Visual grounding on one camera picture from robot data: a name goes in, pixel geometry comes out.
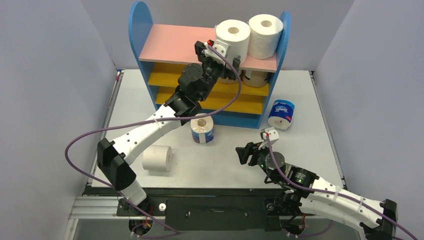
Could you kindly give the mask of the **brown paper roll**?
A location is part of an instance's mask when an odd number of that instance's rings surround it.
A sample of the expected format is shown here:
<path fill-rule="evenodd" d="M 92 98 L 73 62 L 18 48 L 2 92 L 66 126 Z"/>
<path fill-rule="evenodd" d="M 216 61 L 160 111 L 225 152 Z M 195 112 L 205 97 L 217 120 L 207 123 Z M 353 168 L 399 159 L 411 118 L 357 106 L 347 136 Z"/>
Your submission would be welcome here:
<path fill-rule="evenodd" d="M 238 81 L 237 80 L 234 80 L 234 79 L 220 77 L 218 79 L 218 82 L 219 83 L 222 83 L 222 84 L 236 84 Z"/>
<path fill-rule="evenodd" d="M 265 71 L 243 70 L 243 82 L 250 87 L 261 88 L 267 85 L 269 73 Z"/>

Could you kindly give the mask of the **white roll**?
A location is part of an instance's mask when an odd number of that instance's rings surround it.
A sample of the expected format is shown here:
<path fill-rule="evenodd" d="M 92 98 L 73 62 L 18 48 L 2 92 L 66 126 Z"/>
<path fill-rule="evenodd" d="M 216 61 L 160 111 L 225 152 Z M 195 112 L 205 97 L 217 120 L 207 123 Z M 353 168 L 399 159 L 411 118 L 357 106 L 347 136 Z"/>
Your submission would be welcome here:
<path fill-rule="evenodd" d="M 169 172 L 172 161 L 172 148 L 164 145 L 151 145 L 142 153 L 142 167 L 147 171 Z"/>
<path fill-rule="evenodd" d="M 283 22 L 274 15 L 258 14 L 248 20 L 248 25 L 248 55 L 260 60 L 271 58 L 277 49 Z"/>
<path fill-rule="evenodd" d="M 216 39 L 229 44 L 227 59 L 231 63 L 236 57 L 240 57 L 240 63 L 246 60 L 250 34 L 250 26 L 241 20 L 224 20 L 215 27 Z"/>

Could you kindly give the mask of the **blue shelf with coloured boards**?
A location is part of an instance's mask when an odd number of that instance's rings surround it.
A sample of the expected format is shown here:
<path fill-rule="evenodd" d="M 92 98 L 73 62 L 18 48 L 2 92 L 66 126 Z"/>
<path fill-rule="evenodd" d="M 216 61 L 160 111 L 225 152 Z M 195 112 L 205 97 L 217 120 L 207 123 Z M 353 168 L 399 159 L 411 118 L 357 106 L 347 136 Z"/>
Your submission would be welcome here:
<path fill-rule="evenodd" d="M 257 129 L 267 118 L 267 106 L 286 55 L 291 16 L 282 12 L 283 23 L 276 52 L 271 58 L 256 59 L 248 56 L 240 65 L 242 70 L 270 73 L 263 87 L 216 83 L 210 95 L 201 103 L 203 112 L 219 108 L 213 116 L 216 125 Z M 128 20 L 129 42 L 145 81 L 152 102 L 160 107 L 174 93 L 183 68 L 196 63 L 196 41 L 215 38 L 208 27 L 156 24 L 146 3 L 135 2 Z"/>

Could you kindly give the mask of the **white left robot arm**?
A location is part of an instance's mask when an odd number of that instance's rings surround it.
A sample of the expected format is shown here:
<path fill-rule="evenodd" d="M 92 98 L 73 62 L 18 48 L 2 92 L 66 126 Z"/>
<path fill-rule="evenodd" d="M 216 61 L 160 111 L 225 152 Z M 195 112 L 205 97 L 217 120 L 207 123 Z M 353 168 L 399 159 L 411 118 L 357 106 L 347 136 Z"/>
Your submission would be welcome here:
<path fill-rule="evenodd" d="M 218 78 L 241 81 L 241 57 L 228 58 L 231 44 L 222 40 L 197 41 L 194 48 L 199 62 L 184 67 L 175 92 L 145 124 L 139 123 L 126 134 L 113 140 L 104 138 L 97 144 L 98 168 L 112 187 L 129 200 L 129 208 L 136 215 L 149 210 L 149 201 L 131 164 L 158 139 L 198 114 L 202 110 L 200 102 L 207 99 Z"/>

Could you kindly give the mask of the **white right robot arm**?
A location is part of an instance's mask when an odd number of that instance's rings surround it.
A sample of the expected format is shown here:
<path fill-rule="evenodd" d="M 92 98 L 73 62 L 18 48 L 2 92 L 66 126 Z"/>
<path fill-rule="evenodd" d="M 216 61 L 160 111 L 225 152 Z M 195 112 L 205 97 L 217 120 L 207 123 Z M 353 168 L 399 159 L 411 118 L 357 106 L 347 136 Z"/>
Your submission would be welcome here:
<path fill-rule="evenodd" d="M 332 184 L 304 168 L 285 162 L 279 152 L 249 142 L 235 149 L 240 164 L 259 166 L 265 184 L 282 188 L 273 202 L 276 211 L 293 216 L 310 214 L 344 224 L 366 240 L 392 240 L 396 235 L 397 204 L 368 199 Z"/>

